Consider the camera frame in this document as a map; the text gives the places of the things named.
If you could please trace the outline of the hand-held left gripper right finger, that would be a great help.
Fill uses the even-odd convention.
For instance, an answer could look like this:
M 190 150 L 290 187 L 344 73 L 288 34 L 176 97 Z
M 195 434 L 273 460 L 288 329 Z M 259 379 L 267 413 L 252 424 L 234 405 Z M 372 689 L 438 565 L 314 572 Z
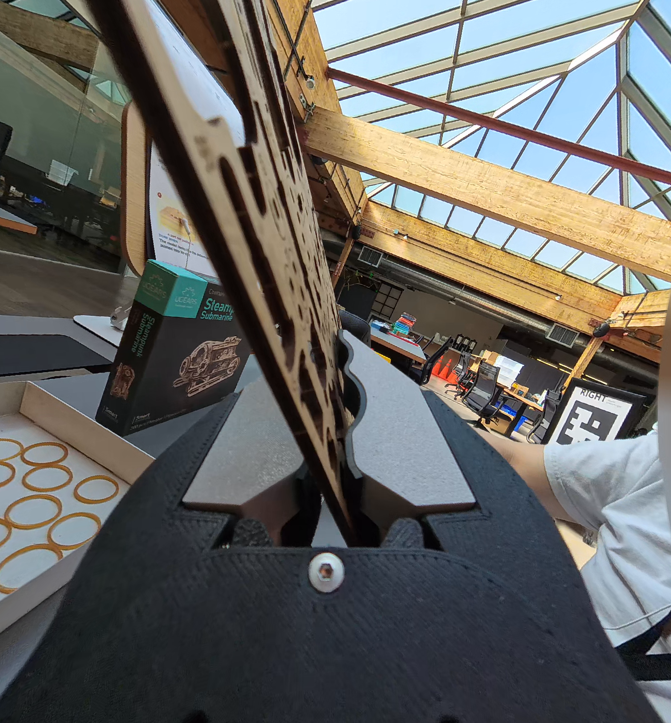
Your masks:
M 360 510 L 379 527 L 452 513 L 476 500 L 420 387 L 348 330 L 339 330 L 343 403 L 354 420 L 346 460 Z

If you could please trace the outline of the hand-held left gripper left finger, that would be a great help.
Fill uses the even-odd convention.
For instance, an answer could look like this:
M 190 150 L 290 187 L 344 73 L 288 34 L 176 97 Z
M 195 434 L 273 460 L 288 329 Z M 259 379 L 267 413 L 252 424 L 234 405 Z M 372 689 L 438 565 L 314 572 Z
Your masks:
M 309 476 L 263 376 L 239 394 L 183 500 L 263 523 L 277 544 L 309 543 Z

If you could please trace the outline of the laser-cut wooden parts sheet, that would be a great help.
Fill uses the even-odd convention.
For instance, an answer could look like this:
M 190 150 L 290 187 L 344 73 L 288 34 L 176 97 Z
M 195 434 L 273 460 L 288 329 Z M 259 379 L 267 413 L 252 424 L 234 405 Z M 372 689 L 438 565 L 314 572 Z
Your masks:
M 314 481 L 350 545 L 341 467 L 340 321 L 304 160 L 262 2 L 203 2 L 244 141 L 206 119 L 143 1 L 89 2 Z

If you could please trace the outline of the person's right forearm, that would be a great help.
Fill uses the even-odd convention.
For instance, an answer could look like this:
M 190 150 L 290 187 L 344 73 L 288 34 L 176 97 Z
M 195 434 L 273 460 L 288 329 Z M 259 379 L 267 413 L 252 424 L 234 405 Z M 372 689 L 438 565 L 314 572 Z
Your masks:
M 552 491 L 544 462 L 545 447 L 543 445 L 517 442 L 491 434 L 484 429 L 477 429 L 476 431 L 520 475 L 551 517 L 575 523 L 575 520 L 565 511 Z

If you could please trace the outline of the black model kit box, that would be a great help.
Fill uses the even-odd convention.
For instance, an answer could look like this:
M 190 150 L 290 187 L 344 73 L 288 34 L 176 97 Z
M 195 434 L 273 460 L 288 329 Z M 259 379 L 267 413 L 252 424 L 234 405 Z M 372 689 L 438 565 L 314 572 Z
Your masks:
M 95 420 L 126 436 L 217 403 L 250 353 L 219 279 L 148 260 Z

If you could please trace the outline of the black office chair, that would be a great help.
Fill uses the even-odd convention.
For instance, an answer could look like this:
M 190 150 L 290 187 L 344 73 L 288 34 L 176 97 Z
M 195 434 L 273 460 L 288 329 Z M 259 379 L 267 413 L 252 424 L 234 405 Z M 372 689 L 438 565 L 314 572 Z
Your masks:
M 499 371 L 498 367 L 482 361 L 475 383 L 463 397 L 463 404 L 478 415 L 477 420 L 468 422 L 475 429 L 486 429 L 503 404 L 499 402 L 502 394 L 497 384 Z
M 551 420 L 553 419 L 562 394 L 558 390 L 547 390 L 543 405 L 542 412 L 534 422 L 534 426 L 527 435 L 527 441 L 533 444 L 542 444 L 544 437 L 547 434 Z
M 432 371 L 434 366 L 437 364 L 437 362 L 440 360 L 440 358 L 443 356 L 443 354 L 450 348 L 451 343 L 453 342 L 454 338 L 449 337 L 441 347 L 434 352 L 431 356 L 428 357 L 428 359 L 425 361 L 422 373 L 421 373 L 421 386 L 425 386 L 428 384 L 430 377 L 432 375 Z

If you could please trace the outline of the white office desk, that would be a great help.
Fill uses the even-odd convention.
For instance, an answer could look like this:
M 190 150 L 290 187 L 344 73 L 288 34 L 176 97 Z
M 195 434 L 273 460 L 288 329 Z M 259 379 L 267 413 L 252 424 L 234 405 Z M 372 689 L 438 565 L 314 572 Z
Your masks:
M 420 364 L 427 360 L 421 347 L 409 340 L 391 333 L 383 333 L 375 328 L 370 328 L 370 337 L 372 345 L 386 348 L 392 355 L 405 357 Z

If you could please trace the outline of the white cardboard tray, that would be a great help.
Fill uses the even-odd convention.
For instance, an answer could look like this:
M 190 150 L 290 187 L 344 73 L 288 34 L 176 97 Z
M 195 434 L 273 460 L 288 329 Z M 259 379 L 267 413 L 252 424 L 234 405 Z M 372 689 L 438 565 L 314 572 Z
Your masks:
M 45 433 L 67 443 L 111 472 L 127 484 L 127 491 L 153 461 L 147 453 L 34 383 L 0 383 L 0 418 L 14 414 L 23 416 Z M 92 540 L 14 593 L 0 599 L 0 633 L 70 581 Z

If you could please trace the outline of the group of tan rubber bands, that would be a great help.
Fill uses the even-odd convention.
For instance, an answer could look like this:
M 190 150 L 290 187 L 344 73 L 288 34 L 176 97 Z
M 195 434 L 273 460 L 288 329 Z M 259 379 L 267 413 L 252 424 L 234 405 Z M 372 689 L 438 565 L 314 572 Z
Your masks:
M 89 543 L 127 489 L 23 416 L 0 418 L 0 599 Z

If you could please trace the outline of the black framed tag sign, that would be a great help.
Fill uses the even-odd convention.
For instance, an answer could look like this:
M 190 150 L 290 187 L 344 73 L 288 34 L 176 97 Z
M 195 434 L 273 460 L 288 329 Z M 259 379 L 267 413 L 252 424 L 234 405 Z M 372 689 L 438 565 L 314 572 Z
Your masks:
M 627 438 L 641 417 L 645 395 L 573 379 L 542 440 L 543 445 Z

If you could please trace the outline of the black table mat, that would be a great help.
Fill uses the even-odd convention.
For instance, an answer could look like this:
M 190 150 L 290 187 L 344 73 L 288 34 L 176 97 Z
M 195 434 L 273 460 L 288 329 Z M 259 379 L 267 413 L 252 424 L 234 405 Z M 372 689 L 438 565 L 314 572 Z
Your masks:
M 84 368 L 107 370 L 111 361 L 69 336 L 0 335 L 0 377 Z

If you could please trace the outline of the wooden framed display board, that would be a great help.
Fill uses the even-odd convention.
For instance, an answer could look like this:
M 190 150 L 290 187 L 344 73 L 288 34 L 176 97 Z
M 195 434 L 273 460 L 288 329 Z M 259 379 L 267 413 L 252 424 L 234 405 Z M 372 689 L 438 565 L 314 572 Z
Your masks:
M 148 182 L 152 139 L 133 102 L 122 113 L 121 245 L 124 260 L 136 275 L 155 257 Z

